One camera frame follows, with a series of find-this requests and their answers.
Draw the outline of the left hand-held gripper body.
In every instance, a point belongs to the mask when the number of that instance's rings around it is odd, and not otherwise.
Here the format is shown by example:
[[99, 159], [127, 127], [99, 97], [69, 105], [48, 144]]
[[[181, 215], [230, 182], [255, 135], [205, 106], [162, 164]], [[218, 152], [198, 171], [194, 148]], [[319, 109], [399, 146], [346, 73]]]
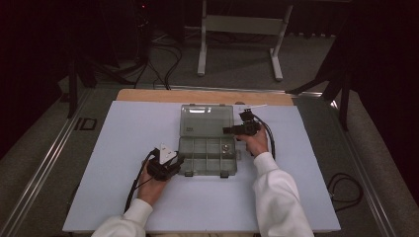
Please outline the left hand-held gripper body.
[[152, 151], [153, 158], [148, 161], [147, 173], [157, 181], [168, 181], [176, 173], [177, 168], [174, 160], [177, 152], [161, 143], [159, 147]]

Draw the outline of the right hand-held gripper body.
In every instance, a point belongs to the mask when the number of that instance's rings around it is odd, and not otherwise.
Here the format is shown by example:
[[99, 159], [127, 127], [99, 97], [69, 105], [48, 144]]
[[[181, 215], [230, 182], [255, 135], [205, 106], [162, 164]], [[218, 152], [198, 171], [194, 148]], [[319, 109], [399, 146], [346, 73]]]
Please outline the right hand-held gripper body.
[[239, 114], [242, 124], [236, 127], [237, 135], [255, 135], [264, 124], [256, 115], [253, 114], [251, 109], [245, 109]]

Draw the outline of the green clear compartment box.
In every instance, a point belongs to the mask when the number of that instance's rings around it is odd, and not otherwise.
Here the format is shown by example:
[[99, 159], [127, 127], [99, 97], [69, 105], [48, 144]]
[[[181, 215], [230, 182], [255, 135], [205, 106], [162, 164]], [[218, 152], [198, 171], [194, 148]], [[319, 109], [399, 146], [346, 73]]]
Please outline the green clear compartment box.
[[[232, 106], [183, 105], [178, 151], [185, 159], [180, 173], [185, 177], [234, 176], [237, 172], [234, 135], [222, 131], [223, 127], [233, 125]], [[230, 145], [227, 156], [221, 154], [223, 144]]]

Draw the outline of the person's right hand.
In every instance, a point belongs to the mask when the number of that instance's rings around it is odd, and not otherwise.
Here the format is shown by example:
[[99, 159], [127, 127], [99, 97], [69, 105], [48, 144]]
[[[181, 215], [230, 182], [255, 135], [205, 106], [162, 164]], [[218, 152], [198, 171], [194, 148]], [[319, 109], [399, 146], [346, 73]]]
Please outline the person's right hand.
[[254, 135], [237, 135], [236, 139], [239, 141], [244, 141], [246, 143], [246, 150], [257, 157], [258, 155], [268, 152], [268, 138], [266, 134], [266, 129], [264, 126]]

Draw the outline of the person's left hand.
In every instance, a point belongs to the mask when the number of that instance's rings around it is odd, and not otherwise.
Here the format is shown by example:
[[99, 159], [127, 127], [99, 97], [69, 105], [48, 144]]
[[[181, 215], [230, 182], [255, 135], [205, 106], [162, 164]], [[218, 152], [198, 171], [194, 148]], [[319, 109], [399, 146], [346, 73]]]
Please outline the person's left hand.
[[145, 168], [139, 177], [141, 186], [138, 188], [137, 197], [151, 206], [154, 206], [162, 195], [168, 182], [157, 181], [152, 178], [147, 173], [147, 167], [148, 164], [145, 164]]

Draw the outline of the white table board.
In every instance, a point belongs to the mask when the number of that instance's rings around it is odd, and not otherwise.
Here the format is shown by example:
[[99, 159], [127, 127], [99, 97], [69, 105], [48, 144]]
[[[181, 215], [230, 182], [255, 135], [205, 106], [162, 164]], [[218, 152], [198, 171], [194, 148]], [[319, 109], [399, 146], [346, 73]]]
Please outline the white table board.
[[[276, 162], [297, 184], [313, 231], [340, 228], [317, 159], [295, 106], [256, 107], [254, 114], [274, 133]], [[178, 103], [112, 103], [98, 141], [64, 222], [68, 232], [90, 232], [123, 213], [142, 160], [155, 147], [177, 148]], [[255, 233], [258, 224], [252, 189], [253, 159], [240, 145], [236, 175], [177, 175], [171, 179], [146, 224], [148, 233]]]

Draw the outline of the black tripod stand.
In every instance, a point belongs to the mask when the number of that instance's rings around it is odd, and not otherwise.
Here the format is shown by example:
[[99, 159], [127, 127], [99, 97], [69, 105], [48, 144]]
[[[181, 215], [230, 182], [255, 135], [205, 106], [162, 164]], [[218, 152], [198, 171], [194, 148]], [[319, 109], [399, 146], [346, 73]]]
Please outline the black tripod stand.
[[347, 112], [351, 84], [348, 72], [349, 61], [343, 49], [344, 36], [347, 32], [347, 23], [344, 23], [313, 80], [294, 89], [286, 90], [287, 94], [299, 95], [323, 82], [328, 82], [321, 98], [324, 101], [332, 102], [340, 95], [339, 121], [345, 130], [348, 129]]
[[69, 54], [68, 63], [68, 102], [69, 111], [68, 118], [72, 118], [78, 109], [78, 80], [84, 84], [85, 87], [94, 88], [97, 84], [94, 70], [98, 70], [109, 76], [113, 80], [123, 85], [133, 85], [133, 82], [129, 82], [116, 72], [111, 71], [99, 62], [95, 61], [91, 57], [83, 54], [77, 49], [74, 49]]

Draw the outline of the black rectangular floor bracket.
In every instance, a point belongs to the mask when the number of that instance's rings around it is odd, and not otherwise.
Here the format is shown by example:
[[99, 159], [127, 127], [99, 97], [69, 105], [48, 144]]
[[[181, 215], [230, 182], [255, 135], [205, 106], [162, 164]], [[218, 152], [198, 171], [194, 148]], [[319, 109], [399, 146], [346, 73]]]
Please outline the black rectangular floor bracket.
[[97, 125], [95, 118], [79, 118], [74, 126], [75, 130], [94, 130]]

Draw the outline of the white metal table frame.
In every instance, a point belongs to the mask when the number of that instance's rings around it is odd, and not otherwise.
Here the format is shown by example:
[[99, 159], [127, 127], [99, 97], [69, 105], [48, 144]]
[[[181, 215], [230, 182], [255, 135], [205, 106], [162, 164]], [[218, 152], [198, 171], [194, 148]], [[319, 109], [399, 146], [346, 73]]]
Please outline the white metal table frame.
[[278, 38], [276, 45], [270, 49], [270, 58], [275, 79], [281, 82], [284, 76], [279, 60], [279, 51], [290, 21], [293, 5], [287, 6], [280, 19], [210, 15], [207, 11], [207, 5], [208, 0], [202, 0], [201, 49], [197, 74], [199, 76], [206, 75], [208, 32], [255, 34]]

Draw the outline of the metal floor rail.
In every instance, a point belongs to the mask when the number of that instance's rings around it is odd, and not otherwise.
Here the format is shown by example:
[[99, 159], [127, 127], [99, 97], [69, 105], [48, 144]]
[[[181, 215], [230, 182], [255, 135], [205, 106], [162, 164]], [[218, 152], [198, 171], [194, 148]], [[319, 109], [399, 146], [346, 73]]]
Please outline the metal floor rail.
[[352, 167], [358, 177], [358, 181], [364, 188], [365, 199], [370, 207], [372, 215], [376, 220], [377, 227], [382, 237], [396, 237], [394, 228], [390, 223], [388, 216], [384, 210], [384, 207], [377, 195], [377, 191], [373, 186], [373, 183], [367, 173], [367, 170], [363, 166], [361, 156], [356, 150], [355, 143], [348, 131], [346, 131], [341, 122], [338, 120], [339, 108], [335, 101], [326, 103], [329, 111], [331, 112], [332, 118], [338, 126], [338, 131], [343, 137], [344, 144], [346, 145], [350, 158], [349, 161], [352, 163]]
[[70, 117], [65, 103], [53, 104], [0, 161], [0, 237], [16, 235], [92, 92]]

